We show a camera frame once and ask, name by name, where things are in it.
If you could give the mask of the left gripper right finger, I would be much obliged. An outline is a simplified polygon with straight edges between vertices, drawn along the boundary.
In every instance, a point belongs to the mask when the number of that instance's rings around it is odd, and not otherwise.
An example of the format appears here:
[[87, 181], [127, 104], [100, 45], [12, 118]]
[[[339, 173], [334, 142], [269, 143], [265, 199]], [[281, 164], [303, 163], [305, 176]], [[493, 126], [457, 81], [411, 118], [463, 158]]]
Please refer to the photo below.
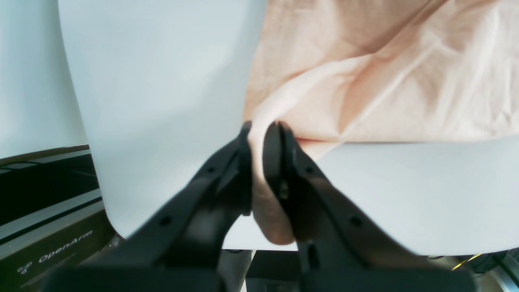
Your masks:
[[287, 215], [301, 264], [298, 292], [475, 292], [471, 273], [404, 248], [342, 194], [286, 123], [267, 129], [266, 181]]

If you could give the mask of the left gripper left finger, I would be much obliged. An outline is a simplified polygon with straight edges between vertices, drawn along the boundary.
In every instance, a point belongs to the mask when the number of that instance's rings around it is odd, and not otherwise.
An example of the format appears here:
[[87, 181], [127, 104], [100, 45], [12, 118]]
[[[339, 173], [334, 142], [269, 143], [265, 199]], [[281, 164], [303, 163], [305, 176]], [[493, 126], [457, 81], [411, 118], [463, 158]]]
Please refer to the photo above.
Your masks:
[[55, 270], [45, 292], [234, 292], [218, 264], [224, 239], [251, 213], [251, 150], [245, 122], [187, 185], [117, 248]]

